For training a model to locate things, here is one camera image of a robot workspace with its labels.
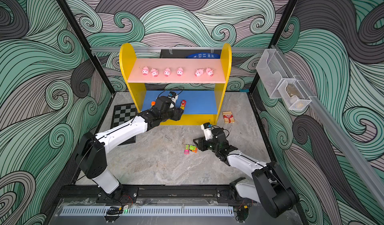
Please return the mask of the red yellow bulldozer toy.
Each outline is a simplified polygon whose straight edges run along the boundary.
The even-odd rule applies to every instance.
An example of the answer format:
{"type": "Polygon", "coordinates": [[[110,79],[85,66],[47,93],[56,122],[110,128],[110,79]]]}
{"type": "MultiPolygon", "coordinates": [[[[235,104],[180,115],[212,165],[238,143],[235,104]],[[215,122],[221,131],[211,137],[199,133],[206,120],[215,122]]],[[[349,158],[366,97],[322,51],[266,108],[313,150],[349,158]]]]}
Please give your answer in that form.
{"type": "Polygon", "coordinates": [[[181,102],[181,106],[180,106],[180,108],[182,109],[182,110],[184,110],[185,109],[185,107],[186,107],[186,101],[185,100],[182,100],[182,102],[181,102]]]}

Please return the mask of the pink toy pig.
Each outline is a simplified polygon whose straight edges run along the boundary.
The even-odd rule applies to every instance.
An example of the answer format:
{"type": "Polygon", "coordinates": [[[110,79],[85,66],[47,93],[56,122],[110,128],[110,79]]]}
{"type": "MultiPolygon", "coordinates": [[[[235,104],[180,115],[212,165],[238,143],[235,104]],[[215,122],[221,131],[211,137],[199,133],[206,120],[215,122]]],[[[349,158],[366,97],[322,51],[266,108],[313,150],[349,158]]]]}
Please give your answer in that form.
{"type": "Polygon", "coordinates": [[[195,76],[196,77],[200,77],[204,74],[204,70],[203,69],[196,69],[196,72],[195,72],[195,76]]]}
{"type": "Polygon", "coordinates": [[[176,72],[177,72],[177,76],[182,76],[182,75],[184,74],[184,70],[183,70],[182,67],[179,67],[179,68],[176,70],[176,72]]]}
{"type": "Polygon", "coordinates": [[[171,70],[169,68],[164,69],[164,76],[168,77],[171,75],[171,70]]]}
{"type": "Polygon", "coordinates": [[[142,68],[142,75],[148,75],[149,74],[149,68],[147,66],[142,68]]]}
{"type": "Polygon", "coordinates": [[[151,69],[151,75],[152,75],[153,77],[158,77],[158,75],[159,75],[158,70],[155,69],[155,68],[151,69]]]}
{"type": "Polygon", "coordinates": [[[214,70],[209,68],[209,67],[207,67],[206,74],[207,74],[207,76],[214,76],[214,70]]]}

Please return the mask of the green orange flatbed truck toy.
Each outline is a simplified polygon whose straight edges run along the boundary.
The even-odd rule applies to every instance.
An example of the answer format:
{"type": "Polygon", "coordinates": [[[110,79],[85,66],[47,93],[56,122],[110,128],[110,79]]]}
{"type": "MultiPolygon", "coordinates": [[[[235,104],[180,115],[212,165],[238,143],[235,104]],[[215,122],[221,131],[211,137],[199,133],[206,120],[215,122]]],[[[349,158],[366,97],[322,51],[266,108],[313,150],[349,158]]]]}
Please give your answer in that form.
{"type": "Polygon", "coordinates": [[[189,146],[189,150],[190,150],[191,152],[197,153],[198,148],[197,148],[196,146],[190,145],[190,146],[189,146]]]}

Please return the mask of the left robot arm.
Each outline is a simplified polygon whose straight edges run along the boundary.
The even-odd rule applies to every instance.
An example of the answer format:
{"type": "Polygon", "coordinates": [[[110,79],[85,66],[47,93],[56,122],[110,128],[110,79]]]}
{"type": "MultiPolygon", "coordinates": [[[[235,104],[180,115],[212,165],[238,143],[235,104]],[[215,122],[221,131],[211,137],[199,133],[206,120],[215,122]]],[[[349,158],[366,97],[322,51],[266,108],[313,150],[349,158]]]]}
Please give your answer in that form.
{"type": "Polygon", "coordinates": [[[163,122],[179,121],[184,110],[176,107],[177,99],[178,95],[171,91],[168,96],[157,97],[150,109],[138,113],[128,122],[96,135],[91,132],[83,135],[76,151],[76,163],[81,171],[106,194],[117,193],[120,197],[122,185],[107,168],[107,154],[126,140],[163,122]]]}

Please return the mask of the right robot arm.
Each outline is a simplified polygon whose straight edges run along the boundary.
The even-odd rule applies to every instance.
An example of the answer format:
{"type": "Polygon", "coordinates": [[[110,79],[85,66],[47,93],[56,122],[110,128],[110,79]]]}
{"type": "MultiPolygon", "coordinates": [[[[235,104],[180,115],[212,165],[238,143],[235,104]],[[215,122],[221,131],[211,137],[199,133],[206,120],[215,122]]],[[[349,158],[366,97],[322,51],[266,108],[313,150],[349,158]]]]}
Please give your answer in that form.
{"type": "Polygon", "coordinates": [[[230,145],[223,128],[206,123],[201,129],[204,136],[193,140],[198,150],[213,152],[221,162],[248,176],[232,182],[236,198],[260,203],[273,218],[299,203],[298,193],[278,163],[266,163],[245,155],[230,145]]]}

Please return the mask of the magenta brown truck toy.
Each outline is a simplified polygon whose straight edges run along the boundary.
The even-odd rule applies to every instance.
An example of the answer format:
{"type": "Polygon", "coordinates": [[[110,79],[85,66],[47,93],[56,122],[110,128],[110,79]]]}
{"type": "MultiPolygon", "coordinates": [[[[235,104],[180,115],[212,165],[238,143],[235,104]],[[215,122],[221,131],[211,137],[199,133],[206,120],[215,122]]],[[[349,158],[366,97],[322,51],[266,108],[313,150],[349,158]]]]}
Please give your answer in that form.
{"type": "Polygon", "coordinates": [[[190,154],[190,145],[185,145],[184,154],[185,155],[189,155],[190,154]]]}

